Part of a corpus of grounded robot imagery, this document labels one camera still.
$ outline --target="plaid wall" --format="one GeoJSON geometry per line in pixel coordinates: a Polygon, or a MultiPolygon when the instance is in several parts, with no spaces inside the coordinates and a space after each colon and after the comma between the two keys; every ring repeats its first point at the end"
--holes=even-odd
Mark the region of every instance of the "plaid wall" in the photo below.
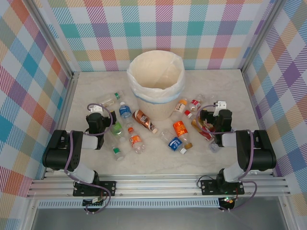
{"type": "Polygon", "coordinates": [[[307,1],[287,1],[246,81],[277,172],[294,194],[296,219],[307,226],[307,1]]]}
{"type": "Polygon", "coordinates": [[[21,0],[0,0],[0,230],[14,230],[68,77],[21,0]]]}
{"type": "Polygon", "coordinates": [[[126,70],[137,55],[153,49],[178,54],[186,69],[237,69],[274,2],[48,0],[76,59],[73,65],[40,1],[45,0],[36,3],[72,69],[77,65],[81,71],[126,70]]]}

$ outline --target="red label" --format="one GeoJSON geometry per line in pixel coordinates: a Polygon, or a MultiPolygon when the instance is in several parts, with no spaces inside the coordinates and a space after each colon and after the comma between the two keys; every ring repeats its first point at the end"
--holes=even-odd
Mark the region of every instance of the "red label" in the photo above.
{"type": "Polygon", "coordinates": [[[182,134],[188,133],[187,128],[182,121],[177,121],[173,124],[173,127],[178,137],[180,137],[182,134]]]}
{"type": "Polygon", "coordinates": [[[197,106],[200,102],[196,100],[192,100],[191,103],[197,106]]]}

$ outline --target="black mounting plate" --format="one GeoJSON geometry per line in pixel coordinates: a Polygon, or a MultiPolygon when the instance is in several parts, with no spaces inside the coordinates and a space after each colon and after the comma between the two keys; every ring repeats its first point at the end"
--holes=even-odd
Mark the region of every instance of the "black mounting plate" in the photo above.
{"type": "MultiPolygon", "coordinates": [[[[116,181],[100,181],[99,186],[106,188],[110,191],[111,196],[115,196],[116,181]]],[[[85,184],[73,183],[73,196],[101,196],[102,189],[91,187],[85,184]]],[[[103,197],[108,196],[108,193],[103,190],[103,197]]]]}
{"type": "Polygon", "coordinates": [[[244,194],[244,187],[242,183],[229,183],[230,189],[227,193],[222,193],[218,186],[216,180],[201,180],[201,194],[205,195],[236,195],[236,189],[238,190],[238,195],[244,194]]]}

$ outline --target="white trash can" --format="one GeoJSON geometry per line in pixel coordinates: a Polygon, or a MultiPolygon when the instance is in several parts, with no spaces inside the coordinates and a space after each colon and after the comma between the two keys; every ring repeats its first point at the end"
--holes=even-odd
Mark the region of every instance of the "white trash can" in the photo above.
{"type": "Polygon", "coordinates": [[[171,116],[185,86],[181,57],[168,51],[148,51],[130,63],[127,75],[140,109],[151,120],[171,116]]]}

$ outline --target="blue label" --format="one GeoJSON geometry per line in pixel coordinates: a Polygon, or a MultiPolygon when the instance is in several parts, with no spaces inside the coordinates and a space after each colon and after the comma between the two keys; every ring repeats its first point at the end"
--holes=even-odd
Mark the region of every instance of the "blue label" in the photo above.
{"type": "Polygon", "coordinates": [[[174,139],[172,139],[168,146],[173,150],[176,151],[178,149],[178,147],[182,144],[182,141],[179,140],[179,138],[174,137],[174,139]]]}
{"type": "Polygon", "coordinates": [[[129,106],[125,105],[125,106],[121,106],[119,108],[119,114],[122,115],[123,113],[128,112],[131,114],[131,110],[129,108],[129,106]]]}

